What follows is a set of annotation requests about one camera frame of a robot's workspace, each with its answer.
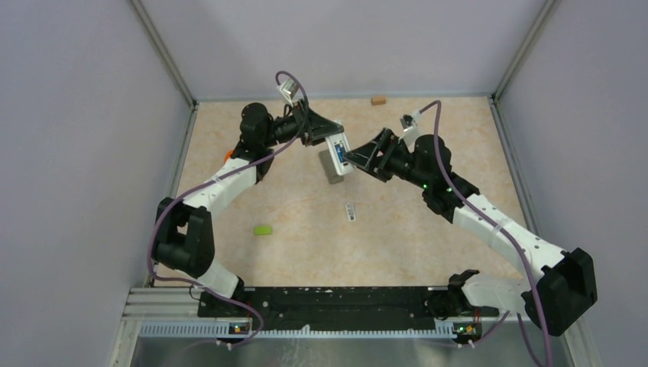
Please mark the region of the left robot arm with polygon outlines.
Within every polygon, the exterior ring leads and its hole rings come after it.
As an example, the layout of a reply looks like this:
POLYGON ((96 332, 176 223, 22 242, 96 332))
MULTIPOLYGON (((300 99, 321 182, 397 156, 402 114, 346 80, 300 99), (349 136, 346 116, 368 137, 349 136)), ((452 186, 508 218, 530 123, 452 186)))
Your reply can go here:
POLYGON ((149 245, 151 262, 184 274, 187 282, 217 294, 216 306, 235 316, 245 306, 240 290, 245 283, 215 255, 213 221, 241 193, 261 182, 282 150, 295 141, 305 146, 341 139, 344 128, 314 112, 307 101, 290 102, 284 114, 273 117, 259 102, 241 111, 239 140, 222 168, 205 183, 157 208, 149 245))

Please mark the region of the white remote control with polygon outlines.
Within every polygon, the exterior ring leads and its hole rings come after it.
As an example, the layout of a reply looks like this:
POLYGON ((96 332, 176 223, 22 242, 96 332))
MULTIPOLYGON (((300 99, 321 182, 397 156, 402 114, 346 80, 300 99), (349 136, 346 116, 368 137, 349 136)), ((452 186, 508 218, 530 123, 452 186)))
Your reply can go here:
POLYGON ((328 150, 320 151, 318 157, 329 184, 340 184, 344 177, 337 174, 332 157, 328 150))
POLYGON ((334 133, 325 137, 330 157, 332 159, 335 173, 338 176, 345 176, 353 171, 353 166, 346 161, 345 152, 350 149, 348 139, 345 135, 344 126, 341 120, 334 120, 333 125, 336 128, 334 133))

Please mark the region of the white remote battery cover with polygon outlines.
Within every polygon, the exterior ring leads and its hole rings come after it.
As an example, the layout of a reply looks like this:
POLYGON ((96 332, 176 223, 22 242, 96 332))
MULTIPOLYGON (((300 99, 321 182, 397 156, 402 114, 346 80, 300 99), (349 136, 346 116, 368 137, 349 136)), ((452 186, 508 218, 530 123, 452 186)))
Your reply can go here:
POLYGON ((345 204, 345 209, 346 209, 348 220, 350 222, 355 221, 356 213, 355 213, 354 204, 353 203, 346 203, 345 204))

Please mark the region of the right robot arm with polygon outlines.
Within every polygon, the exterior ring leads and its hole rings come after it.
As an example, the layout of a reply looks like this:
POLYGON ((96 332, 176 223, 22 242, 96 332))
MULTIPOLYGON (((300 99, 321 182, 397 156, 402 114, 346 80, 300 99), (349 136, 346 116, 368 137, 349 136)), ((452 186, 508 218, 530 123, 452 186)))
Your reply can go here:
POLYGON ((453 172, 452 153, 442 138, 419 136, 413 148, 390 129, 346 151, 344 165, 387 182, 394 177, 422 190, 426 206, 452 225, 477 236, 524 277, 493 278, 466 270, 449 279, 448 304, 458 315, 476 307, 520 313, 550 336, 561 336, 598 299, 593 258, 583 249, 553 245, 501 212, 479 189, 453 172))

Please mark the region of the blue block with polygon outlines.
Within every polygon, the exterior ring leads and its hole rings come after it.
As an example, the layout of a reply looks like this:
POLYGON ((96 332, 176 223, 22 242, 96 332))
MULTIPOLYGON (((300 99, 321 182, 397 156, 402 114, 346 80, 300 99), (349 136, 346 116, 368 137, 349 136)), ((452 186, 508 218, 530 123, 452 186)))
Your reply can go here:
POLYGON ((336 150, 337 150, 337 155, 339 158, 339 162, 341 165, 346 165, 346 159, 345 159, 345 146, 343 144, 338 144, 336 145, 336 150))

